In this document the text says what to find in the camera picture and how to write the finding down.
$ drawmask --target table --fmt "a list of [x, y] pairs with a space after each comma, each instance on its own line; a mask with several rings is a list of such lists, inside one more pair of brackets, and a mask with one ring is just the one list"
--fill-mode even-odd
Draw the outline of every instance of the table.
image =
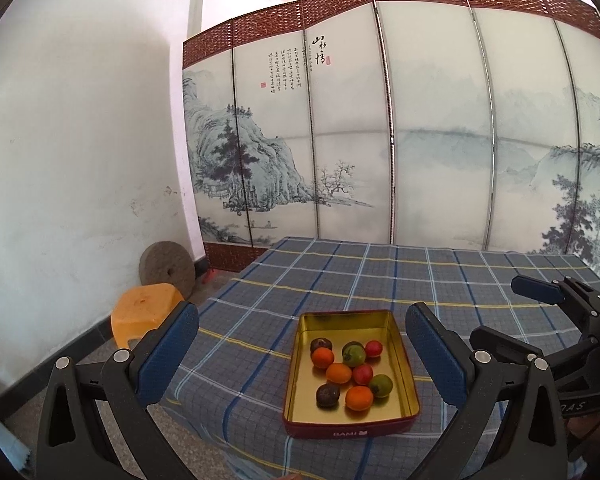
[[[407, 336], [421, 412], [410, 432], [379, 438], [295, 440], [282, 425], [290, 353], [303, 312], [389, 308], [404, 330], [415, 301], [468, 341], [480, 324], [554, 352], [579, 331], [557, 306], [512, 293], [511, 279], [572, 276], [600, 290], [577, 256], [410, 248], [287, 237], [199, 305], [200, 331], [162, 406], [224, 450], [238, 478], [299, 472], [316, 480], [404, 480], [451, 420]], [[496, 406], [467, 472], [479, 467], [503, 406]]]

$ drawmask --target stool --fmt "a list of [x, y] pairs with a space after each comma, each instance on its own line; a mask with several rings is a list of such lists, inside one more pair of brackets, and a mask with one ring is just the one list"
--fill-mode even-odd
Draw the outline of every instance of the stool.
[[183, 299], [169, 283], [126, 291], [111, 313], [111, 330], [118, 348], [129, 348], [130, 341], [142, 339], [149, 330], [158, 328]]

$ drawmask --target silver screw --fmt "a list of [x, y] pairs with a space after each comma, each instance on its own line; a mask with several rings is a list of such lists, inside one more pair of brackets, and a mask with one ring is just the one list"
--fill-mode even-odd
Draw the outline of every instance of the silver screw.
[[118, 350], [115, 354], [113, 354], [113, 360], [117, 363], [123, 363], [129, 359], [129, 356], [129, 350], [123, 348], [122, 350]]
[[67, 368], [68, 365], [69, 365], [68, 357], [61, 357], [58, 359], [58, 361], [56, 361], [56, 368], [58, 368], [59, 370], [62, 370], [63, 368]]
[[480, 362], [480, 363], [488, 363], [489, 361], [491, 361], [491, 355], [489, 354], [489, 352], [485, 352], [484, 350], [478, 350], [475, 354], [475, 360]]
[[534, 364], [536, 365], [536, 368], [538, 368], [539, 370], [546, 370], [549, 367], [547, 362], [544, 359], [542, 359], [541, 357], [536, 359], [534, 361]]

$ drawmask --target stone millstone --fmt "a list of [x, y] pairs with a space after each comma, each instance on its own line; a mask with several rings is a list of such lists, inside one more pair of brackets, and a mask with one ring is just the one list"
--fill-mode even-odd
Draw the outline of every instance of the stone millstone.
[[196, 284], [196, 269], [189, 254], [176, 242], [156, 242], [140, 257], [140, 283], [171, 283], [186, 300]]

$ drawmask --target yellow stripe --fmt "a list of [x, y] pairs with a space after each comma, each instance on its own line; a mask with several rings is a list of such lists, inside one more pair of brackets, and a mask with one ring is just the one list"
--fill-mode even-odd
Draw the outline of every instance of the yellow stripe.
[[[250, 453], [247, 453], [246, 451], [243, 451], [241, 449], [239, 449], [238, 447], [235, 447], [233, 444], [229, 444], [227, 441], [225, 441], [224, 439], [220, 438], [217, 435], [214, 435], [214, 437], [216, 437], [216, 439], [218, 439], [218, 441], [221, 444], [225, 444], [226, 446], [229, 446], [231, 449], [233, 449], [234, 451], [237, 451], [238, 453], [240, 453], [241, 455], [247, 457], [249, 460], [253, 460], [254, 462], [257, 462], [258, 464], [262, 464], [268, 467], [272, 467], [273, 469], [278, 469], [280, 471], [284, 471], [285, 468], [284, 466], [281, 466], [280, 464], [275, 464], [273, 462], [268, 462], [267, 460], [263, 460], [261, 458], [257, 458], [255, 456], [253, 456]], [[313, 478], [315, 480], [326, 480], [325, 478], [318, 476], [318, 475], [314, 475], [311, 473], [308, 473], [307, 471], [302, 471], [300, 469], [293, 469], [292, 467], [288, 467], [286, 468], [289, 474], [293, 474], [293, 473], [297, 473], [299, 475], [302, 475], [304, 477], [307, 478]]]
[[[275, 285], [272, 283], [262, 283], [262, 282], [253, 282], [251, 280], [243, 280], [241, 278], [232, 278], [234, 282], [243, 282], [249, 283], [250, 285], [259, 285], [259, 286], [270, 286], [273, 288], [282, 288], [284, 290], [293, 290], [295, 292], [310, 292], [311, 294], [318, 294], [320, 296], [331, 296], [332, 298], [349, 298], [348, 294], [338, 294], [337, 292], [324, 292], [322, 290], [306, 290], [305, 288], [297, 288], [294, 286], [288, 285]], [[391, 298], [372, 298], [369, 296], [351, 296], [352, 300], [369, 300], [369, 301], [383, 301], [385, 303], [401, 303], [401, 304], [413, 304], [417, 303], [421, 300], [392, 300]], [[438, 305], [440, 306], [465, 306], [470, 308], [510, 308], [508, 304], [506, 305], [474, 305], [473, 303], [447, 303], [445, 301], [439, 301]], [[514, 308], [537, 308], [540, 305], [537, 303], [521, 303], [521, 304], [512, 304]]]
[[239, 339], [234, 339], [233, 337], [227, 337], [227, 338], [225, 338], [222, 334], [218, 334], [216, 332], [211, 332], [211, 330], [207, 330], [206, 328], [200, 327], [198, 329], [198, 331], [202, 332], [203, 334], [210, 335], [211, 337], [216, 337], [218, 339], [224, 338], [229, 343], [233, 343], [235, 345], [240, 345], [240, 346], [242, 346], [244, 348], [250, 348], [251, 350], [255, 350], [256, 352], [262, 352], [263, 354], [275, 355], [276, 357], [282, 357], [283, 359], [291, 359], [291, 357], [288, 356], [288, 355], [286, 355], [286, 354], [281, 354], [280, 352], [275, 352], [273, 350], [269, 350], [269, 349], [263, 348], [261, 346], [252, 345], [250, 343], [247, 343], [247, 342], [244, 342], [244, 341], [240, 341]]
[[[301, 253], [299, 251], [285, 251], [283, 249], [270, 249], [270, 251], [276, 251], [277, 253], [288, 253], [288, 254], [312, 254], [313, 256], [334, 256], [335, 258], [349, 258], [350, 260], [362, 260], [362, 256], [347, 256], [346, 254], [326, 254], [326, 253]], [[370, 258], [366, 257], [365, 260], [372, 262], [400, 262], [402, 264], [423, 264], [423, 265], [447, 265], [447, 266], [458, 266], [463, 267], [487, 267], [481, 264], [458, 264], [457, 262], [421, 262], [420, 260], [395, 260], [394, 258]], [[527, 269], [527, 270], [578, 270], [588, 269], [584, 267], [521, 267], [521, 266], [506, 266], [506, 265], [490, 265], [491, 269]]]
[[[206, 328], [199, 328], [198, 329], [200, 332], [205, 333], [211, 337], [215, 337], [216, 339], [222, 339], [224, 336], [222, 334], [219, 334], [217, 332], [211, 332], [211, 330], [207, 330]], [[240, 346], [243, 346], [245, 348], [250, 348], [251, 350], [255, 350], [257, 352], [262, 352], [263, 354], [271, 354], [275, 357], [280, 357], [283, 359], [291, 359], [290, 355], [287, 354], [281, 354], [280, 352], [274, 352], [273, 350], [267, 350], [266, 348], [262, 348], [261, 346], [256, 346], [256, 345], [252, 345], [250, 343], [245, 343], [244, 341], [240, 341], [239, 339], [234, 339], [232, 337], [227, 337], [225, 338], [225, 341], [228, 341], [229, 343], [234, 343]], [[413, 379], [416, 381], [424, 381], [424, 382], [432, 382], [430, 377], [427, 376], [413, 376]], [[176, 404], [176, 402], [173, 402], [171, 399], [167, 399], [169, 402], [172, 402], [173, 404]]]

